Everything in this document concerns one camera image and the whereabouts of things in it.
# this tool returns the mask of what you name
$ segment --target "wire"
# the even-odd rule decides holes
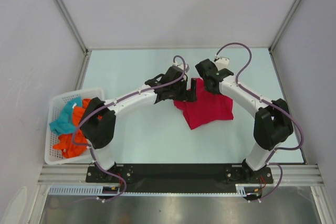
[[[260,184],[262,185],[262,183],[264,183],[264,186],[262,186],[262,188],[261,189],[264,189],[265,187],[266,187],[266,181],[265,181],[265,179],[264,179],[264,177],[260,177]]]
[[[273,107],[274,109],[280,111],[282,114],[284,114],[287,118],[289,118],[289,120],[291,120],[296,128],[298,129],[299,133],[300,133],[300,143],[298,144],[298,146],[296,147],[292,147],[292,148],[286,148],[286,147],[276,147],[273,149],[273,151],[270,153],[270,155],[268,156],[268,158],[266,159],[266,163],[268,163],[268,161],[273,157],[274,153],[277,151],[277,150],[284,150],[284,151],[295,151],[295,150],[298,150],[299,148],[302,147],[303,143],[304,143],[304,139],[305,139],[305,136],[303,134],[303,130],[300,126],[300,124],[289,114],[287,113],[285,110],[283,110],[282,108],[274,105],[273,103],[270,103],[264,99],[262,99],[260,96],[258,96],[257,94],[253,93],[252,91],[250,91],[249,89],[245,88],[243,85],[241,85],[239,83],[239,76],[240,74],[248,67],[248,65],[251,63],[252,61],[252,52],[251,50],[248,48],[248,46],[244,45],[243,43],[239,43],[239,42],[232,42],[232,43],[228,43],[224,46],[222,46],[219,51],[216,53],[216,57],[218,57],[218,54],[226,47],[228,46],[231,46],[231,45],[239,45],[239,46],[242,46],[244,47],[248,53],[249,53],[249,59],[247,61],[247,63],[242,67],[242,69],[239,70],[238,74],[236,75],[236,83],[238,84],[238,86],[244,90],[245,92],[247,92],[248,94],[252,95],[254,98],[260,100],[261,102]]]
[[[163,88],[163,87],[169,86],[169,85],[171,85],[171,84],[174,84],[174,83],[180,81],[180,80],[184,77],[184,75],[186,74],[187,65],[186,65],[185,60],[183,59],[183,57],[181,57],[181,56],[179,56],[179,55],[174,56],[174,58],[173,58],[173,62],[174,62],[174,63],[175,63],[175,61],[176,61],[177,58],[181,59],[181,60],[182,60],[182,63],[183,63],[183,71],[182,71],[181,76],[179,76],[177,79],[175,79],[175,80],[173,80],[173,81],[171,81],[171,82],[168,82],[168,83],[165,83],[165,84],[156,86],[156,87],[149,87],[149,88],[142,89],[142,90],[140,91],[140,93],[141,93],[141,92],[146,92],[146,91],[149,91],[149,90],[155,90],[155,89]],[[126,100],[127,98],[130,98],[130,97],[132,97],[132,96],[134,96],[134,95],[138,95],[138,94],[139,94],[139,91],[135,91],[135,92],[133,92],[133,93],[127,94],[127,95],[125,95],[124,97],[121,97],[121,98],[117,99],[116,103],[118,103],[118,102],[122,102],[122,101]],[[102,111],[103,109],[108,108],[108,107],[113,106],[113,105],[115,105],[115,102],[111,102],[111,103],[106,104],[106,105],[104,105],[104,106],[102,106],[102,107],[99,107],[98,109],[94,110],[94,111],[91,112],[89,115],[87,115],[84,119],[82,119],[82,121],[81,121],[81,122],[78,124],[78,126],[75,128],[75,131],[73,132],[72,137],[71,137],[71,142],[72,142],[73,144],[75,144],[75,145],[79,145],[79,146],[86,146],[86,147],[88,147],[88,148],[90,149],[90,154],[91,154],[91,156],[92,156],[92,159],[93,159],[95,165],[98,167],[98,169],[100,169],[102,172],[104,172],[104,173],[106,173],[106,174],[108,174],[108,175],[110,175],[110,176],[112,176],[112,177],[118,178],[118,179],[121,180],[121,181],[123,182],[123,184],[124,184],[124,188],[123,188],[122,192],[118,193],[117,195],[115,195],[114,197],[112,197],[112,198],[110,198],[110,199],[108,199],[108,200],[103,200],[102,202],[112,201],[112,200],[117,199],[118,197],[120,197],[120,196],[126,191],[126,188],[127,188],[126,181],[125,181],[121,176],[119,176],[119,175],[117,175],[117,174],[114,174],[114,173],[111,173],[111,172],[105,170],[104,168],[102,168],[102,167],[100,166],[100,164],[97,162],[97,158],[96,158],[96,156],[95,156],[95,153],[94,153],[94,151],[93,151],[92,146],[91,146],[90,144],[76,143],[76,142],[75,142],[75,136],[76,136],[76,133],[78,132],[78,130],[83,126],[83,124],[86,123],[92,116],[96,115],[98,112]],[[71,202],[70,205],[73,204],[73,203],[76,203],[76,202],[85,200],[85,199],[94,199],[94,198],[91,198],[91,197],[90,197],[90,198],[84,198],[84,199],[81,199],[81,200],[77,200],[77,201]]]
[[[276,184],[276,186],[268,193],[268,194],[266,194],[265,196],[262,196],[259,200],[262,200],[262,199],[265,199],[266,197],[268,197],[268,196],[270,196],[271,194],[273,194],[274,193],[274,191],[276,190],[276,189],[278,189],[278,187],[280,186],[280,183],[281,183],[281,181],[282,181],[282,178],[283,178],[283,169],[282,169],[282,167],[281,167],[281,165],[279,165],[278,163],[269,163],[269,165],[276,165],[276,166],[278,166],[279,167],[279,169],[280,169],[280,177],[279,177],[279,181],[278,181],[278,183]],[[259,200],[257,199],[257,200],[251,200],[251,202],[259,202]]]

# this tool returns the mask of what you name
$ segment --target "dual-arm robot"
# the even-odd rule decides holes
[[[235,75],[227,69],[227,58],[216,58],[214,62],[209,59],[201,61],[196,69],[204,80],[205,89],[213,94],[222,94],[232,98],[236,103],[247,110],[255,119],[254,139],[256,141],[252,151],[242,162],[244,178],[248,179],[265,168],[267,158],[280,143],[284,142],[293,133],[292,122],[280,111],[261,102],[254,96],[241,89],[236,82]],[[173,63],[165,74],[160,74],[145,84],[125,95],[122,99],[100,101],[98,98],[91,100],[83,118],[99,107],[114,105],[101,110],[85,122],[81,129],[92,144],[97,162],[104,169],[113,169],[115,160],[111,155],[110,142],[114,134],[115,120],[117,117],[143,105],[156,104],[166,99],[178,101],[196,101],[196,81],[192,79],[191,89],[187,90],[187,65]],[[276,101],[262,97],[262,99],[282,108],[288,112],[287,103],[283,99]]]

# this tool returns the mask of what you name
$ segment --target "gray wall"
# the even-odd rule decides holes
[[[0,219],[44,162],[49,100],[75,86],[83,55],[53,0],[0,0]]]
[[[274,52],[305,153],[336,203],[336,0],[304,0]]]
[[[63,0],[88,48],[272,42],[294,0]]]

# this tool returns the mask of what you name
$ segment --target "white laundry basket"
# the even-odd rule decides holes
[[[50,130],[49,123],[58,119],[59,114],[64,108],[65,104],[76,98],[92,99],[98,97],[104,100],[104,91],[100,88],[76,90],[56,96],[52,99],[48,113],[46,147],[44,159],[48,165],[66,164],[66,163],[90,163],[92,161],[89,150],[85,151],[78,157],[64,158],[62,151],[53,149],[53,145],[58,144],[58,136]]]

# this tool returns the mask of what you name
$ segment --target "orange cloth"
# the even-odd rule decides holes
[[[91,99],[84,99],[82,101],[83,108],[78,106],[74,107],[74,111],[72,112],[72,123],[74,124],[74,126],[77,127],[79,125],[79,122],[84,114],[84,111],[87,108],[90,101]],[[58,136],[59,143],[53,146],[53,148],[56,150],[62,150],[62,155],[65,158],[77,157],[87,149],[86,146],[74,145],[71,142],[71,137],[72,134],[60,135]],[[81,130],[78,130],[78,132],[76,133],[75,142],[84,144],[88,143]]]

